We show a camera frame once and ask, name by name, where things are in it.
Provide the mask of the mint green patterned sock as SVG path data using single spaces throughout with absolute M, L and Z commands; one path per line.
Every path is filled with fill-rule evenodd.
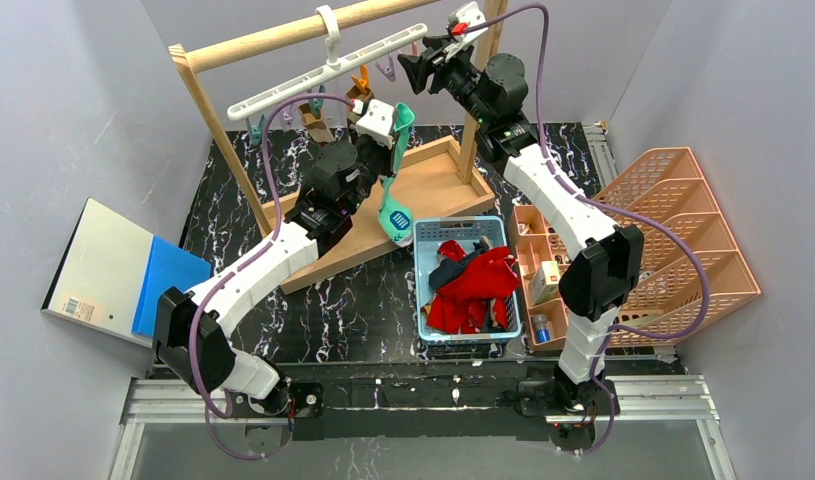
M 398 247 L 405 247 L 412 242 L 413 215 L 412 211 L 399 202 L 391 193 L 400 172 L 405 152 L 413 131 L 415 121 L 414 112 L 404 103 L 395 106 L 393 149 L 393 173 L 381 179 L 382 199 L 378 209 L 378 223 Z

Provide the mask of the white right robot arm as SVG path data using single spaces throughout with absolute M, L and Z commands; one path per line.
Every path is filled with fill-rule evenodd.
M 523 62 L 507 53 L 483 69 L 472 47 L 446 36 L 426 37 L 418 55 L 397 60 L 416 94 L 448 92 L 478 124 L 479 156 L 521 191 L 549 221 L 571 260 L 559 280 L 569 311 L 553 394 L 568 407 L 593 399 L 603 382 L 603 345 L 621 306 L 638 283 L 644 238 L 590 205 L 539 143 L 522 112 L 528 94 Z

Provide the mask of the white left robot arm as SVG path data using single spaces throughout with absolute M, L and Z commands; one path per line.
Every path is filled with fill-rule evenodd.
M 269 361 L 231 346 L 244 317 L 296 271 L 338 246 L 372 187 L 394 170 L 395 134 L 360 133 L 323 146 L 295 204 L 272 234 L 214 277 L 158 299 L 153 348 L 196 393 L 216 389 L 258 400 L 286 386 Z

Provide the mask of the white plastic clip hanger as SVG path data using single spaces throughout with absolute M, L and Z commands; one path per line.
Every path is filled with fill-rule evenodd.
M 229 120 L 239 121 L 247 119 L 256 113 L 275 107 L 293 96 L 316 89 L 330 80 L 349 73 L 353 69 L 359 68 L 360 66 L 395 52 L 401 47 L 408 46 L 414 41 L 420 40 L 428 32 L 428 28 L 424 23 L 418 23 L 339 57 L 337 49 L 341 36 L 335 12 L 328 5 L 322 5 L 316 8 L 316 13 L 324 21 L 326 27 L 326 63 L 231 105 L 226 111 Z

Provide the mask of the beige brown sock right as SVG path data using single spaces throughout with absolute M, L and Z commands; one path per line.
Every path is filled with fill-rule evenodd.
M 346 120 L 348 124 L 353 124 L 365 113 L 369 103 L 375 98 L 375 93 L 370 87 L 353 86 L 346 92 L 346 97 L 352 102 L 348 107 Z

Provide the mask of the beige brown sock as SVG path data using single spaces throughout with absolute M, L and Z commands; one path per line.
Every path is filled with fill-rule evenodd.
M 334 135 L 325 123 L 320 106 L 313 106 L 310 102 L 304 102 L 297 108 L 304 129 L 307 131 L 312 141 L 317 144 L 330 143 L 334 140 Z
M 365 113 L 369 103 L 375 98 L 375 93 L 370 87 L 353 86 L 346 92 L 346 97 L 352 102 L 348 107 L 346 120 L 348 124 L 353 124 Z

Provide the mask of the beige brown sock left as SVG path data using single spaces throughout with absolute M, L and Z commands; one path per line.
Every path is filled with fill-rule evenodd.
M 297 108 L 304 129 L 307 131 L 312 141 L 317 144 L 330 143 L 334 140 L 334 135 L 325 123 L 320 106 L 313 106 L 310 102 L 304 102 Z

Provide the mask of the lilac clothespin right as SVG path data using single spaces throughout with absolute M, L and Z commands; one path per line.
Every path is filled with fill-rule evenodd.
M 386 60 L 375 60 L 374 65 L 377 70 L 389 81 L 397 81 L 397 71 L 395 68 L 394 58 L 391 54 L 386 56 Z

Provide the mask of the lilac clothespin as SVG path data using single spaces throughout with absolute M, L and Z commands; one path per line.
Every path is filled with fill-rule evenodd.
M 389 81 L 397 81 L 397 71 L 395 68 L 394 58 L 391 54 L 386 56 L 386 60 L 375 60 L 374 65 L 377 70 Z
M 295 104 L 291 103 L 284 107 L 280 112 L 280 128 L 283 131 L 290 131 L 293 129 L 293 122 L 295 117 Z

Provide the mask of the orange clothespin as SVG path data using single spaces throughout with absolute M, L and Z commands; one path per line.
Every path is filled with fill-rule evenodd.
M 371 91 L 367 66 L 361 65 L 359 67 L 358 72 L 359 72 L 358 75 L 351 76 L 354 88 L 359 92 L 360 95 L 367 95 Z

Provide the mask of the teal clothespin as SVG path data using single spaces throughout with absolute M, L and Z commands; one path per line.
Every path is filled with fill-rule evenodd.
M 319 118 L 321 116 L 321 109 L 324 102 L 324 99 L 321 97 L 321 94 L 326 92 L 326 87 L 324 85 L 318 86 L 318 96 L 315 98 L 310 98 L 307 101 L 308 108 L 310 114 L 313 117 Z
M 257 120 L 254 120 L 253 116 L 250 116 L 245 119 L 246 129 L 250 141 L 250 145 L 253 148 L 259 148 L 262 144 L 262 137 L 263 132 L 265 129 L 266 118 L 264 115 L 260 115 Z

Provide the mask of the lilac clothespin left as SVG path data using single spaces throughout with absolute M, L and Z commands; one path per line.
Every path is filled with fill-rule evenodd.
M 290 131 L 293 129 L 293 122 L 295 117 L 295 104 L 291 103 L 284 107 L 280 112 L 280 128 L 283 131 Z

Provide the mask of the teal clothespin far left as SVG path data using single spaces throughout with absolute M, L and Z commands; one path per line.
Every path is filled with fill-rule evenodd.
M 253 148 L 259 148 L 262 144 L 262 137 L 263 132 L 265 129 L 266 118 L 264 115 L 260 115 L 257 120 L 254 120 L 253 116 L 250 116 L 245 119 L 246 129 L 250 141 L 250 145 Z

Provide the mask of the white cardboard box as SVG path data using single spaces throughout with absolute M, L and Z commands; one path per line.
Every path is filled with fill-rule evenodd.
M 555 260 L 542 261 L 528 283 L 528 300 L 531 306 L 553 299 L 558 292 L 561 273 Z

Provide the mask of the blue capped bottle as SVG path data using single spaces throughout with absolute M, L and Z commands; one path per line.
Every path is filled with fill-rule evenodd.
M 551 324 L 549 317 L 545 314 L 535 314 L 530 317 L 534 330 L 536 344 L 544 344 L 551 340 Z

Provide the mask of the peach plastic desk organizer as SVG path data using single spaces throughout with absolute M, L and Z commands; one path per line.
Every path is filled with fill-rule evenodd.
M 710 284 L 704 326 L 760 295 L 761 289 L 689 148 L 645 152 L 595 198 L 661 223 L 693 250 Z M 631 329 L 612 336 L 613 348 L 674 345 L 674 333 L 690 325 L 701 305 L 701 283 L 683 251 L 664 233 L 645 224 L 638 227 L 644 235 L 641 275 L 618 317 L 620 324 Z M 559 350 L 567 337 L 571 313 L 558 294 L 531 306 L 528 283 L 542 261 L 555 260 L 559 270 L 565 271 L 569 252 L 539 206 L 515 207 L 509 217 L 508 237 L 518 261 L 518 295 L 528 346 L 533 351 Z M 535 314 L 549 317 L 552 336 L 547 343 L 535 343 L 530 320 Z

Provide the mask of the grey metal rail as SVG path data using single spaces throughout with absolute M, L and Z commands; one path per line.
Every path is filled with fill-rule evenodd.
M 617 163 L 608 143 L 606 121 L 583 123 L 583 131 L 595 169 L 603 187 L 609 185 L 619 174 Z

